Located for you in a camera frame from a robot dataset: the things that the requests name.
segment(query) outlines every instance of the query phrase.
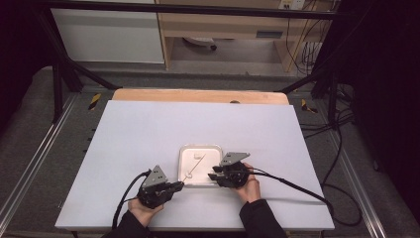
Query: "white tabletop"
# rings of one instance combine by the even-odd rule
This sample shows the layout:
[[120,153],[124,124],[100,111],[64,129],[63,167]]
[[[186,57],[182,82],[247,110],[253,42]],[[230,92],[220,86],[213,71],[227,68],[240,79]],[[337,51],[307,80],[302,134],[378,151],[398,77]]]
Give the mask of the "white tabletop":
[[[55,224],[68,230],[109,229],[130,182],[160,165],[177,180],[186,144],[246,152],[255,168],[323,196],[296,114],[288,105],[109,101]],[[258,177],[277,221],[287,230],[334,229],[327,206],[272,178]],[[137,194],[141,178],[128,197]],[[242,204],[228,188],[177,192],[152,230],[238,230]],[[120,216],[127,210],[123,207]]]

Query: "black cable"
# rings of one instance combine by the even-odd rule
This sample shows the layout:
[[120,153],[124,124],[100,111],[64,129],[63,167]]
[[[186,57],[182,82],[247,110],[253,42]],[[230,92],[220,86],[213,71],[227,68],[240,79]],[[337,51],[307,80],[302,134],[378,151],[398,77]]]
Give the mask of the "black cable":
[[[348,109],[342,110],[337,115],[337,120],[336,121],[340,121],[340,117],[341,117],[342,113],[344,113],[344,112],[346,112],[348,110],[350,110],[350,109],[348,108]],[[323,184],[327,181],[328,177],[330,176],[331,172],[333,171],[336,163],[338,162],[338,160],[340,158],[340,154],[341,154],[342,147],[343,147],[343,136],[342,136],[342,133],[341,133],[341,130],[340,130],[340,126],[337,126],[337,133],[339,134],[339,140],[340,140],[340,142],[339,142],[339,149],[338,149],[338,152],[337,152],[336,157],[334,158],[334,161],[333,161],[332,166],[330,167],[330,169],[328,170],[327,174],[325,175],[323,181],[321,182],[321,187],[324,186]]]
[[287,30],[286,30],[286,49],[287,49],[287,52],[288,52],[288,54],[289,54],[289,56],[290,56],[291,60],[293,61],[293,64],[296,66],[296,69],[297,69],[300,73],[305,74],[304,72],[302,72],[302,68],[301,68],[301,67],[299,67],[299,65],[297,64],[296,60],[293,58],[293,55],[291,54],[290,49],[289,49],[289,47],[288,47],[288,35],[289,35],[289,29],[290,29],[290,18],[288,18],[288,19],[287,19]]
[[328,201],[326,198],[324,198],[324,197],[322,197],[322,196],[318,195],[317,193],[315,193],[315,192],[313,192],[313,191],[310,191],[310,190],[308,190],[308,189],[306,189],[306,188],[303,188],[303,187],[301,187],[301,186],[299,186],[299,185],[296,185],[296,184],[294,184],[293,182],[288,181],[288,180],[286,180],[286,179],[284,179],[284,178],[279,178],[279,177],[272,176],[272,175],[270,175],[269,173],[267,173],[267,172],[265,172],[265,171],[262,171],[262,170],[260,170],[260,169],[256,169],[256,168],[248,168],[248,169],[252,169],[252,170],[255,170],[255,171],[259,171],[260,173],[255,173],[255,172],[243,172],[243,171],[230,171],[230,172],[229,172],[229,174],[248,174],[248,175],[264,176],[264,177],[268,177],[268,178],[271,178],[271,179],[276,179],[276,180],[278,180],[278,181],[280,181],[280,182],[282,182],[282,183],[284,183],[284,184],[286,184],[286,185],[288,185],[288,186],[290,186],[290,187],[292,187],[292,188],[294,188],[294,189],[296,189],[296,190],[299,190],[299,191],[301,191],[301,192],[303,192],[303,193],[306,193],[306,194],[308,194],[308,195],[311,195],[311,196],[313,196],[313,197],[317,198],[318,200],[320,200],[320,201],[324,202],[324,203],[327,205],[328,209],[330,210],[330,214],[331,214],[331,216],[334,216],[334,207],[333,207],[333,205],[331,204],[331,202],[330,202],[330,201]]
[[[350,110],[350,108],[347,108],[345,110],[342,110],[340,113],[338,113],[336,121],[340,122],[342,120],[342,114],[346,111],[349,111],[349,110]],[[347,197],[349,197],[353,201],[353,203],[356,205],[356,207],[358,209],[358,212],[359,212],[359,218],[356,222],[350,222],[350,223],[349,222],[344,222],[344,221],[341,221],[337,217],[334,217],[334,216],[333,216],[333,219],[336,222],[338,222],[342,225],[357,226],[362,222],[362,219],[363,219],[363,213],[362,213],[362,210],[360,208],[359,203],[356,201],[356,199],[351,194],[347,193],[346,191],[342,190],[341,188],[339,188],[337,186],[334,186],[334,185],[331,185],[331,184],[327,183],[328,177],[330,176],[331,172],[333,171],[334,167],[336,166],[337,162],[339,161],[341,151],[342,151],[342,148],[343,148],[343,135],[342,135],[341,129],[340,129],[341,125],[340,125],[340,123],[338,123],[338,124],[339,125],[336,127],[337,128],[337,133],[339,134],[339,140],[340,140],[338,152],[337,152],[336,157],[334,158],[333,164],[331,165],[330,169],[328,170],[327,174],[324,176],[324,179],[321,182],[321,188],[324,190],[324,187],[328,186],[328,187],[331,187],[333,189],[336,189],[336,190],[342,192],[343,194],[345,194]]]
[[123,208],[124,202],[127,201],[125,199],[126,199],[127,194],[129,193],[130,189],[132,188],[132,186],[134,185],[134,183],[136,183],[136,181],[139,178],[141,178],[143,176],[146,176],[147,177],[151,172],[152,172],[151,170],[148,170],[147,172],[141,173],[139,176],[137,176],[136,178],[134,178],[133,181],[130,183],[129,187],[127,187],[127,190],[126,190],[126,192],[124,192],[124,195],[121,198],[120,203],[118,204],[117,210],[115,211],[114,219],[112,220],[112,229],[113,230],[115,230],[117,228],[118,217],[120,216],[120,211],[121,211],[121,208]]
[[351,200],[352,200],[352,202],[356,205],[356,208],[358,209],[358,212],[359,212],[359,217],[358,217],[358,220],[357,220],[357,221],[355,221],[355,222],[350,222],[350,223],[348,223],[348,222],[344,222],[344,221],[341,221],[341,220],[339,220],[338,218],[336,218],[336,217],[334,217],[334,216],[333,216],[333,219],[334,219],[335,221],[337,221],[338,223],[340,223],[340,224],[342,224],[342,225],[345,225],[345,226],[357,226],[357,225],[359,225],[359,224],[362,222],[363,217],[362,217],[362,209],[361,209],[361,206],[360,206],[360,205],[359,205],[359,203],[356,201],[356,199],[355,199],[355,198],[354,198],[351,194],[349,194],[348,192],[346,192],[346,191],[342,190],[341,188],[339,188],[339,187],[337,187],[337,186],[335,186],[335,185],[331,185],[331,184],[328,184],[328,183],[324,183],[324,187],[330,187],[330,188],[333,188],[333,189],[335,189],[335,190],[338,190],[338,191],[342,192],[344,195],[346,195],[349,199],[351,199]]
[[336,123],[336,124],[334,124],[334,125],[326,125],[326,126],[321,127],[321,128],[303,128],[303,130],[302,130],[302,131],[318,131],[318,132],[316,132],[316,133],[313,133],[313,134],[310,134],[310,135],[304,136],[304,139],[311,138],[311,137],[316,136],[316,135],[318,135],[318,134],[321,134],[321,133],[323,133],[323,132],[329,131],[329,130],[331,130],[331,129],[335,128],[335,127],[338,127],[338,126],[343,126],[343,125],[345,125],[345,124],[347,124],[347,123],[349,123],[349,122],[352,122],[352,121],[353,121],[353,119],[354,119],[353,117],[354,117],[354,116],[353,116],[353,114],[351,114],[351,115],[349,115],[349,116],[348,116],[348,118],[346,118],[345,120],[342,120],[342,121],[340,121],[340,122],[338,122],[338,123]]

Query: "gray carpet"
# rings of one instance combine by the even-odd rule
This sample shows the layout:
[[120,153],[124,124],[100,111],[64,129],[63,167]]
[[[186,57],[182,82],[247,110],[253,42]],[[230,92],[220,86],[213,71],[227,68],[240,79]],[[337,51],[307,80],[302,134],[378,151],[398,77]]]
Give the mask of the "gray carpet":
[[[152,73],[102,73],[106,79],[128,87],[166,87],[166,88],[204,88],[272,91],[288,84],[289,78],[270,78],[260,76],[200,76],[152,74]],[[28,93],[22,109],[14,116],[7,131],[2,135],[0,145],[1,163],[1,201],[13,189],[14,184],[24,171],[41,139],[47,132],[53,118],[51,75],[40,72]],[[30,231],[67,234],[67,231],[54,228],[59,214],[58,206],[65,201],[72,182],[83,160],[83,150],[88,149],[88,138],[94,136],[94,129],[101,117],[105,103],[112,97],[112,92],[103,92],[95,110],[87,107],[93,92],[84,92],[78,99],[56,138],[52,149],[44,161],[32,186],[8,226],[7,232]],[[290,103],[295,106],[299,122],[321,124],[322,118],[317,113],[301,110],[301,99],[290,95]],[[343,127],[343,141],[352,158],[361,180],[366,187],[371,202],[389,237],[420,237],[420,228],[413,219],[404,202],[395,191],[387,175],[372,168],[371,159],[357,125]],[[306,140],[314,168],[319,179],[329,169],[336,151],[327,133],[319,134]],[[340,165],[333,170],[328,183],[350,192],[348,183]],[[346,222],[358,218],[356,207],[341,193],[325,189],[326,197],[335,206],[336,217]],[[325,233],[327,237],[369,237],[367,227],[362,222],[356,227],[336,223],[334,231]]]

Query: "sleeve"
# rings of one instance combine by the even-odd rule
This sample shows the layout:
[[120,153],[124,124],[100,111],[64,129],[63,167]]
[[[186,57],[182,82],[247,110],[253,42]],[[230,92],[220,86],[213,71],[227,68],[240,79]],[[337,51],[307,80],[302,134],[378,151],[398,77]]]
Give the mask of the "sleeve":
[[265,199],[245,203],[239,215],[248,238],[287,237]]
[[117,229],[105,234],[102,238],[147,238],[149,234],[149,229],[144,227],[130,211],[127,211]]

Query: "floor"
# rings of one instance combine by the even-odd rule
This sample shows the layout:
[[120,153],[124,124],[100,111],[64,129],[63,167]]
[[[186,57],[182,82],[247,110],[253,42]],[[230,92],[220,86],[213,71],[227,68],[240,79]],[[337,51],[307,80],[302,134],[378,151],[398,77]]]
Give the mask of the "floor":
[[[177,39],[173,50],[173,62],[169,70],[161,65],[134,64],[95,64],[89,68],[107,80],[126,87],[165,87],[202,88],[273,91],[304,76],[306,65],[298,59],[301,70],[285,73],[270,41],[217,40],[218,50],[213,52],[203,47],[192,46]],[[105,103],[112,97],[112,91],[98,87],[91,80],[83,78],[86,84],[82,93],[75,96],[74,106],[51,147],[44,155],[43,163],[37,165],[35,174],[29,177],[29,186],[21,196],[20,205],[7,222],[3,237],[71,237],[68,232],[53,227],[59,208],[65,201],[78,168],[83,161],[84,151],[88,149],[89,138],[100,120]],[[311,84],[299,88],[288,95],[295,106],[299,122],[302,124],[325,123],[321,113],[324,100],[312,100],[309,91]],[[101,99],[94,110],[87,110],[97,92]],[[302,109],[302,99],[307,107]],[[339,109],[348,106],[340,102]],[[35,77],[20,110],[13,116],[6,131],[0,138],[0,203],[7,204],[16,184],[44,136],[52,127],[53,94],[52,76],[46,69]],[[303,131],[304,136],[311,131]],[[319,180],[322,180],[331,166],[337,147],[334,144],[335,132],[324,132],[306,139]],[[399,197],[386,174],[373,169],[368,149],[361,136],[358,125],[348,123],[342,127],[345,154],[350,158],[358,178],[365,189],[369,201],[387,237],[420,237],[420,227]],[[337,163],[330,175],[329,183],[338,185],[347,193],[353,193],[352,182],[344,172],[345,164]],[[325,189],[325,195],[336,207],[339,220],[353,222],[358,219],[358,210],[353,202],[341,192]],[[336,223],[334,231],[325,232],[326,237],[381,237],[373,236],[368,230],[367,215],[356,226]],[[86,233],[80,237],[100,237]]]

